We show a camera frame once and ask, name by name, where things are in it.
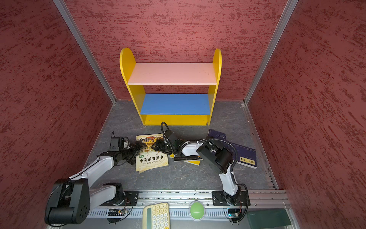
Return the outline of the black book orange title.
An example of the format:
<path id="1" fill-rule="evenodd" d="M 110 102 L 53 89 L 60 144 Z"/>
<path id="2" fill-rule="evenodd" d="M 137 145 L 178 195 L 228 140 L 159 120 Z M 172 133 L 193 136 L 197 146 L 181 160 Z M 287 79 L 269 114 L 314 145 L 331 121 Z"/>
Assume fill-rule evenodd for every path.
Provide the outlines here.
<path id="1" fill-rule="evenodd" d="M 174 158 L 174 161 L 175 162 L 180 162 L 180 161 L 201 161 L 203 160 L 200 156 L 185 156 L 185 155 L 181 155 L 181 156 L 178 156 L 176 155 Z"/>

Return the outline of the green round button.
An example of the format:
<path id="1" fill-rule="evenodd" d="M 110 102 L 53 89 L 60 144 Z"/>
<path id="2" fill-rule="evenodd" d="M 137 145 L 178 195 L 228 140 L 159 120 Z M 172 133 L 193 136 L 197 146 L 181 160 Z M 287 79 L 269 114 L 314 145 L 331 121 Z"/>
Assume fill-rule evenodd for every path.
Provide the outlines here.
<path id="1" fill-rule="evenodd" d="M 189 216 L 194 221 L 201 221 L 205 217 L 205 207 L 202 202 L 195 200 L 190 203 Z"/>

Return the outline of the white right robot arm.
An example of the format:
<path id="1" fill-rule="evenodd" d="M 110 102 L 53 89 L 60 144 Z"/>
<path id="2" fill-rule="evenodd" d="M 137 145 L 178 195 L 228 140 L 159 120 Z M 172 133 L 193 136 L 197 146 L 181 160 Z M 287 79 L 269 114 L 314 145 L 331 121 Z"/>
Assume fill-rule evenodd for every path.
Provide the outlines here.
<path id="1" fill-rule="evenodd" d="M 240 202 L 239 184 L 234 176 L 237 151 L 230 151 L 225 145 L 233 147 L 221 139 L 204 139 L 200 141 L 158 140 L 152 149 L 171 155 L 177 161 L 201 160 L 219 175 L 223 185 L 223 196 L 229 206 L 236 206 Z"/>

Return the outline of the illustrated history book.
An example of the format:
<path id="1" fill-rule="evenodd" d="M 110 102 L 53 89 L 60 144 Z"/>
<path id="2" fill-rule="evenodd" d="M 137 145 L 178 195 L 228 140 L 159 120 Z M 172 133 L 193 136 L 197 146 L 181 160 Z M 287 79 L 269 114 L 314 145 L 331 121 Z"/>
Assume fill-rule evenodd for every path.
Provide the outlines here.
<path id="1" fill-rule="evenodd" d="M 135 171 L 142 173 L 147 170 L 168 166 L 168 156 L 152 149 L 157 140 L 163 140 L 163 134 L 137 135 L 136 140 L 144 143 L 136 157 Z"/>

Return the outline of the aluminium corner post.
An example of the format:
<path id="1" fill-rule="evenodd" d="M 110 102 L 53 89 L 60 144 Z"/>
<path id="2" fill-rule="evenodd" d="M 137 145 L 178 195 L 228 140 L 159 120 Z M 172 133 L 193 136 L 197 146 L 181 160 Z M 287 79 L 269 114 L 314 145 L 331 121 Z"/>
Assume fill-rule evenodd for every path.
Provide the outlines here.
<path id="1" fill-rule="evenodd" d="M 77 44 L 79 45 L 80 49 L 82 50 L 84 56 L 86 57 L 88 63 L 92 67 L 94 73 L 96 74 L 97 78 L 99 79 L 100 83 L 102 84 L 105 92 L 109 96 L 112 104 L 114 105 L 117 102 L 117 98 L 112 91 L 107 79 L 105 78 L 101 68 L 99 67 L 95 57 L 93 56 L 90 48 L 87 45 L 81 31 L 79 30 L 76 22 L 74 21 L 69 9 L 65 1 L 62 0 L 53 0 L 57 10 L 61 14 L 62 18 L 66 22 L 71 34 L 73 35 L 74 39 L 76 40 Z"/>
<path id="2" fill-rule="evenodd" d="M 268 65 L 275 49 L 276 49 L 276 47 L 277 47 L 278 42 L 280 41 L 280 38 L 281 38 L 281 36 L 282 36 L 282 34 L 283 34 L 290 18 L 291 18 L 292 14 L 295 10 L 295 7 L 296 7 L 297 3 L 298 3 L 298 0 L 288 0 L 287 1 L 286 5 L 285 5 L 285 8 L 284 8 L 284 10 L 281 14 L 281 17 L 278 21 L 278 24 L 275 28 L 275 31 L 274 31 L 274 33 L 271 37 L 271 40 L 268 44 L 266 52 L 263 56 L 263 59 L 262 59 L 260 65 L 259 65 L 259 68 L 257 69 L 257 72 L 256 72 L 256 74 L 254 76 L 254 79 L 251 83 L 251 86 L 250 86 L 250 88 L 247 92 L 247 95 L 244 98 L 244 105 L 245 106 L 249 105 L 249 102 L 250 102 L 250 100 L 251 100 L 251 98 L 252 98 L 252 96 L 255 92 L 255 89 L 257 88 L 257 86 L 258 86 L 258 84 L 259 84 L 259 82 L 262 78 L 262 75 L 263 75 L 263 73 L 264 73 L 264 71 L 265 71 L 265 69 L 266 69 L 266 67 L 267 67 L 267 65 Z"/>

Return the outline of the left circuit board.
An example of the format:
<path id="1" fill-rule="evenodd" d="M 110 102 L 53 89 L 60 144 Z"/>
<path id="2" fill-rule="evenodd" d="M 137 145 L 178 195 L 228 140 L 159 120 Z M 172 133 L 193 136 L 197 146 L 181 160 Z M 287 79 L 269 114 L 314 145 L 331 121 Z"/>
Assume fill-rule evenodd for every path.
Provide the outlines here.
<path id="1" fill-rule="evenodd" d="M 107 213 L 108 218 L 122 218 L 126 215 L 126 210 L 122 209 L 109 209 Z"/>

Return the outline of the aluminium corner post left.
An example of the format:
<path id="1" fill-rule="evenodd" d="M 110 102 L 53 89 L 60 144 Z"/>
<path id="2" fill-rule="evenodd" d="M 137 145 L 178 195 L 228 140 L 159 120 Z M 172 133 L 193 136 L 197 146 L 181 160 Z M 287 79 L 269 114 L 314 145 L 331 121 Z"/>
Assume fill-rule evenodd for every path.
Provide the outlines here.
<path id="1" fill-rule="evenodd" d="M 62 18 L 66 22 L 71 34 L 73 35 L 74 39 L 76 40 L 77 44 L 79 45 L 80 49 L 82 50 L 84 56 L 86 57 L 88 63 L 92 67 L 94 73 L 96 74 L 97 78 L 99 79 L 100 83 L 102 84 L 105 92 L 109 96 L 112 104 L 114 105 L 117 102 L 117 98 L 112 91 L 107 79 L 105 78 L 101 68 L 99 67 L 95 57 L 93 56 L 90 48 L 87 45 L 81 31 L 79 30 L 76 22 L 74 21 L 69 9 L 65 1 L 62 0 L 53 0 L 57 10 L 61 14 Z"/>

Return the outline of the dark blue book middle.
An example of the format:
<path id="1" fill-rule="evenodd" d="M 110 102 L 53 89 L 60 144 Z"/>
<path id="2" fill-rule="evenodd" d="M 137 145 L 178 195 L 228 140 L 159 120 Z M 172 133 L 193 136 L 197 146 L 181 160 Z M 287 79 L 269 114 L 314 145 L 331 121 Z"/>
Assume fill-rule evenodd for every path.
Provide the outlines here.
<path id="1" fill-rule="evenodd" d="M 226 140 L 226 134 L 213 129 L 209 129 L 207 138 Z"/>

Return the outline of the yellow cartoon book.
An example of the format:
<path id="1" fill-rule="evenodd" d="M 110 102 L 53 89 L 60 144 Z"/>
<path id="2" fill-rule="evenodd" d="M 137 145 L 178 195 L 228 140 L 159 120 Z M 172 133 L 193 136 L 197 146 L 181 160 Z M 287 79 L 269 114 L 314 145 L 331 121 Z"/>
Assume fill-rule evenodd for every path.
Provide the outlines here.
<path id="1" fill-rule="evenodd" d="M 174 159 L 174 154 L 171 154 L 169 156 L 170 158 Z M 192 164 L 192 165 L 196 165 L 199 166 L 200 165 L 200 161 L 186 161 L 186 163 Z"/>

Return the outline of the aluminium corner post right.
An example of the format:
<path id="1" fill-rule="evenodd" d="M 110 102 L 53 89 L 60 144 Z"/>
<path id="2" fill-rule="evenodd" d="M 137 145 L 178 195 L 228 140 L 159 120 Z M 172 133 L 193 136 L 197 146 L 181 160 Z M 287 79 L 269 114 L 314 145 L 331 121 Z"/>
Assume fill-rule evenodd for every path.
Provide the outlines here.
<path id="1" fill-rule="evenodd" d="M 284 10 L 281 14 L 281 17 L 278 21 L 278 24 L 275 28 L 275 31 L 274 31 L 274 33 L 271 37 L 271 40 L 268 44 L 266 52 L 263 56 L 263 59 L 262 59 L 260 65 L 259 65 L 259 68 L 257 69 L 257 72 L 256 72 L 256 74 L 254 76 L 254 79 L 251 83 L 251 86 L 250 86 L 250 88 L 247 92 L 247 95 L 244 98 L 244 105 L 245 106 L 249 105 L 249 102 L 250 102 L 250 100 L 251 100 L 251 98 L 252 98 L 252 96 L 255 92 L 255 89 L 257 88 L 257 86 L 258 86 L 258 84 L 259 84 L 259 82 L 262 78 L 262 75 L 263 75 L 263 73 L 264 73 L 264 71 L 265 71 L 265 69 L 266 69 L 266 67 L 267 67 L 267 65 L 268 65 L 275 49 L 276 49 L 276 47 L 277 47 L 278 42 L 280 41 L 280 38 L 281 38 L 281 36 L 282 36 L 282 34 L 283 34 L 290 18 L 291 18 L 292 14 L 295 10 L 295 7 L 296 7 L 297 3 L 298 3 L 298 0 L 288 0 L 287 1 L 286 5 L 285 5 L 285 8 L 284 8 Z"/>

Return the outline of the dark blue book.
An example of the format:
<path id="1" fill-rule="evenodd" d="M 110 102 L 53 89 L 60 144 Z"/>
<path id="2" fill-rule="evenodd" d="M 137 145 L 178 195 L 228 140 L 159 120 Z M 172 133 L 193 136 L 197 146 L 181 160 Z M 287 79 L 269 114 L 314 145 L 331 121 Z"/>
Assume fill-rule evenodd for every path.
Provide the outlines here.
<path id="1" fill-rule="evenodd" d="M 242 145 L 232 143 L 237 150 L 237 164 L 243 165 L 252 169 L 257 168 L 256 150 Z"/>
<path id="2" fill-rule="evenodd" d="M 213 129 L 209 129 L 207 138 L 226 140 L 226 134 Z"/>

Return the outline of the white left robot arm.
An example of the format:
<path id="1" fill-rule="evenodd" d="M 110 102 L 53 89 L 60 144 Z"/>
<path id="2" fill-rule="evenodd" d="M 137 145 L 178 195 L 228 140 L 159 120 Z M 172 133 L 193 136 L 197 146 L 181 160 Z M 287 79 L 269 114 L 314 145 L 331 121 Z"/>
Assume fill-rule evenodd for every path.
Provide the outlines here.
<path id="1" fill-rule="evenodd" d="M 45 223 L 52 227 L 81 224 L 90 211 L 104 203 L 136 206 L 137 191 L 126 193 L 120 183 L 106 183 L 98 189 L 92 189 L 92 185 L 120 161 L 135 162 L 137 154 L 146 147 L 142 141 L 131 143 L 127 148 L 112 146 L 84 170 L 69 178 L 58 179 L 47 201 Z"/>

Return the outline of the circuit board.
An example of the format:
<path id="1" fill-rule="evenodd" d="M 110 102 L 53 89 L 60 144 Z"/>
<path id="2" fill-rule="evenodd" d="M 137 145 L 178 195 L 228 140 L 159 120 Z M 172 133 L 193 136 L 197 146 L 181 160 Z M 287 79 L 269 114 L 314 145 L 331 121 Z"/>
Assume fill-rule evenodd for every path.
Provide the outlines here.
<path id="1" fill-rule="evenodd" d="M 228 212 L 227 217 L 229 219 L 233 219 L 233 218 L 238 218 L 239 217 L 239 214 L 240 214 L 241 210 L 239 210 L 239 209 L 228 209 L 227 212 Z"/>
<path id="2" fill-rule="evenodd" d="M 126 215 L 126 210 L 122 209 L 109 209 L 107 213 L 108 218 L 122 218 Z"/>

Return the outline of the right circuit board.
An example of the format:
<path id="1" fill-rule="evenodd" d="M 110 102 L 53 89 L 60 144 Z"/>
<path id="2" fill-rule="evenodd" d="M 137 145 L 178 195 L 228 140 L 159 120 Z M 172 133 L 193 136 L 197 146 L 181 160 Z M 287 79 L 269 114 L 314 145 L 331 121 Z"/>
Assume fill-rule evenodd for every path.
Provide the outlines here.
<path id="1" fill-rule="evenodd" d="M 239 210 L 239 209 L 228 209 L 227 212 L 228 212 L 227 217 L 229 219 L 233 219 L 233 218 L 238 218 L 239 217 L 239 214 L 240 214 L 241 210 Z"/>

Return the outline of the yellow calculator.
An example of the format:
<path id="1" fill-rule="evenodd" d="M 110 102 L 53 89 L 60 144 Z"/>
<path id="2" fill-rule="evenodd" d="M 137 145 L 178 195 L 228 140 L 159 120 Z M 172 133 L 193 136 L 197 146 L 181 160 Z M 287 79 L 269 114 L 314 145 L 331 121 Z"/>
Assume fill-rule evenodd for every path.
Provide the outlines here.
<path id="1" fill-rule="evenodd" d="M 149 205 L 143 209 L 143 229 L 170 228 L 170 209 L 167 202 Z"/>

